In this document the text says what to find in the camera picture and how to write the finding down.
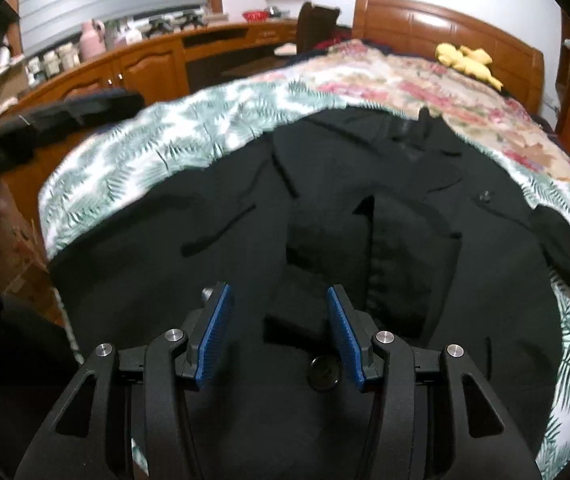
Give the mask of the large black coat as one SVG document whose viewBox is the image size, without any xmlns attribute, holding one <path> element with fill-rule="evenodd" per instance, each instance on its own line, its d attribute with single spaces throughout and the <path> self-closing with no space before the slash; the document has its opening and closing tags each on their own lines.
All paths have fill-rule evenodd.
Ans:
<svg viewBox="0 0 570 480">
<path fill-rule="evenodd" d="M 325 110 L 189 169 L 50 265 L 83 351 L 147 344 L 225 282 L 217 372 L 189 398 L 209 479 L 349 479 L 372 399 L 314 365 L 339 357 L 333 285 L 413 346 L 460 344 L 538 451 L 562 359 L 551 275 L 570 286 L 570 225 L 529 206 L 440 118 Z"/>
</svg>

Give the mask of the leaf and floral bed cover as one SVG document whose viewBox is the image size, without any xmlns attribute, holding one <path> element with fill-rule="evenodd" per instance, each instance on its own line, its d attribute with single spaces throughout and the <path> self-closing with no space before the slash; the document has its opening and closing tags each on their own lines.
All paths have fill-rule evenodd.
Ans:
<svg viewBox="0 0 570 480">
<path fill-rule="evenodd" d="M 352 43 L 151 105 L 75 148 L 40 215 L 82 352 L 143 344 L 232 286 L 194 406 L 208 477 L 355 470 L 369 401 L 311 385 L 335 356 L 333 284 L 410 344 L 468 350 L 543 478 L 570 464 L 570 158 L 470 78 Z"/>
</svg>

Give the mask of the pink jug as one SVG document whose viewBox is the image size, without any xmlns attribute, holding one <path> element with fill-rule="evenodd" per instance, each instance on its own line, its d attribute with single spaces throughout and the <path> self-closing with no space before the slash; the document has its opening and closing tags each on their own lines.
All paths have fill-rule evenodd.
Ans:
<svg viewBox="0 0 570 480">
<path fill-rule="evenodd" d="M 83 61 L 88 61 L 104 54 L 106 52 L 104 23 L 99 20 L 84 22 L 82 24 L 79 46 Z"/>
</svg>

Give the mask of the long wooden desk cabinet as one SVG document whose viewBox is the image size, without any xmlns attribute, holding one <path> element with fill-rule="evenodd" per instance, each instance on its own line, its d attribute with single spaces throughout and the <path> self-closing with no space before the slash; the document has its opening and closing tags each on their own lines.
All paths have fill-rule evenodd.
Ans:
<svg viewBox="0 0 570 480">
<path fill-rule="evenodd" d="M 126 89 L 148 105 L 189 96 L 257 72 L 275 48 L 297 39 L 293 20 L 192 28 L 120 47 L 67 70 L 18 96 L 0 94 L 0 116 L 11 110 L 107 89 Z"/>
</svg>

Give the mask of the yellow plush toy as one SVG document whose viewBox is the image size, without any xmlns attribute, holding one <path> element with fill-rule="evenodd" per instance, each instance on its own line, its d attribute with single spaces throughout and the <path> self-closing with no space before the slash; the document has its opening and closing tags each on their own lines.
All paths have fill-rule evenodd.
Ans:
<svg viewBox="0 0 570 480">
<path fill-rule="evenodd" d="M 457 72 L 489 84 L 494 90 L 502 91 L 502 82 L 492 75 L 490 65 L 494 62 L 484 49 L 472 50 L 469 47 L 454 47 L 453 44 L 438 44 L 436 60 Z"/>
</svg>

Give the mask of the red basket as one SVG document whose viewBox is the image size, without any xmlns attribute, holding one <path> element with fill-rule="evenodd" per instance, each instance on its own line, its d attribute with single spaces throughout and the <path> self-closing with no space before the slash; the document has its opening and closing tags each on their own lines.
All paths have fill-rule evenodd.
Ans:
<svg viewBox="0 0 570 480">
<path fill-rule="evenodd" d="M 264 10 L 253 10 L 244 12 L 242 17 L 247 23 L 262 23 L 270 17 L 270 14 Z"/>
</svg>

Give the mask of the dark wooden chair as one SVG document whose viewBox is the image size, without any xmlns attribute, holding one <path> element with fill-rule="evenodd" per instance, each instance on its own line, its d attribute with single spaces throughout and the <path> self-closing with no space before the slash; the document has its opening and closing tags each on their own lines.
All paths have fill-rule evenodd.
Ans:
<svg viewBox="0 0 570 480">
<path fill-rule="evenodd" d="M 296 30 L 297 53 L 311 51 L 317 44 L 332 37 L 340 16 L 338 8 L 327 8 L 306 1 L 298 14 Z"/>
</svg>

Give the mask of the wooden headboard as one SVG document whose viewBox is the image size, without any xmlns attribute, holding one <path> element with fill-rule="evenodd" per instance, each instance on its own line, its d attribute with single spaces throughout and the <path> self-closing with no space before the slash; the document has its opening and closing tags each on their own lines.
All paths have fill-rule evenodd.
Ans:
<svg viewBox="0 0 570 480">
<path fill-rule="evenodd" d="M 538 49 L 492 25 L 441 6 L 413 0 L 355 0 L 352 37 L 385 44 L 398 53 L 432 58 L 438 44 L 482 48 L 492 75 L 537 114 L 542 102 L 544 59 Z"/>
</svg>

